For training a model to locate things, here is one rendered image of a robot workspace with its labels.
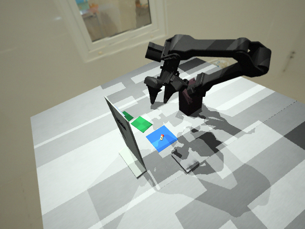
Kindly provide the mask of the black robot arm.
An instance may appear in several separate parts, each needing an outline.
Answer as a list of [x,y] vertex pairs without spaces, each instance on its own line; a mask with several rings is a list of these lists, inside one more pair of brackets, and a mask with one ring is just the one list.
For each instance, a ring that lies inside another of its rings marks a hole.
[[[250,50],[248,52],[248,50]],[[175,75],[173,71],[166,83],[176,91],[187,90],[190,98],[205,97],[213,85],[240,77],[259,77],[269,71],[271,50],[260,42],[252,42],[246,37],[238,39],[196,40],[189,35],[177,34],[165,41],[164,46],[149,42],[145,58],[178,68],[180,61],[192,57],[234,58],[238,61],[212,74],[197,74],[195,83]]]

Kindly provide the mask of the green square mat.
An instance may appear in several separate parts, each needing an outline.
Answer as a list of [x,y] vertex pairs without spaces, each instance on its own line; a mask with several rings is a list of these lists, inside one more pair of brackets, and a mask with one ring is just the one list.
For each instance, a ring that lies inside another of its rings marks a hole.
[[150,122],[140,116],[135,119],[131,124],[143,133],[152,125]]

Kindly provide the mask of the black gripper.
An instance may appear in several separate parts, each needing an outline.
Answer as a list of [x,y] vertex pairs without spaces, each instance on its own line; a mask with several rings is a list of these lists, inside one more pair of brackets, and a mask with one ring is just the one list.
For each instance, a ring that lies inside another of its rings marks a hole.
[[173,93],[177,92],[171,83],[166,83],[166,80],[173,71],[176,75],[179,72],[177,71],[178,68],[163,64],[160,69],[162,69],[160,76],[157,78],[147,76],[144,80],[144,83],[148,86],[151,104],[154,104],[162,86],[165,86],[163,103],[167,103]]

